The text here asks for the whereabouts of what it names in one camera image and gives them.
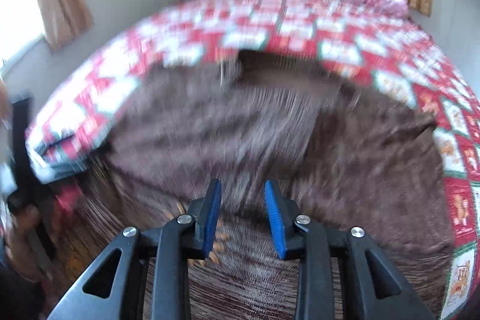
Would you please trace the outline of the person left hand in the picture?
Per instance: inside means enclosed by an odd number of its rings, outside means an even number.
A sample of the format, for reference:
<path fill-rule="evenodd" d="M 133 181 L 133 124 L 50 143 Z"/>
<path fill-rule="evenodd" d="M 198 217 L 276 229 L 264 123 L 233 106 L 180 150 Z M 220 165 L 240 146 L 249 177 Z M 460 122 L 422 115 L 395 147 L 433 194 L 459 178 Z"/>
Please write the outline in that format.
<path fill-rule="evenodd" d="M 10 97 L 7 91 L 7 86 L 1 83 L 1 124 L 7 128 L 9 133 L 13 100 L 14 98 Z M 32 255 L 32 249 L 26 240 L 27 233 L 32 231 L 40 221 L 38 209 L 29 206 L 16 216 L 11 212 L 10 215 L 12 228 L 7 234 L 7 248 L 13 266 L 28 280 L 39 281 L 47 278 L 38 268 Z"/>

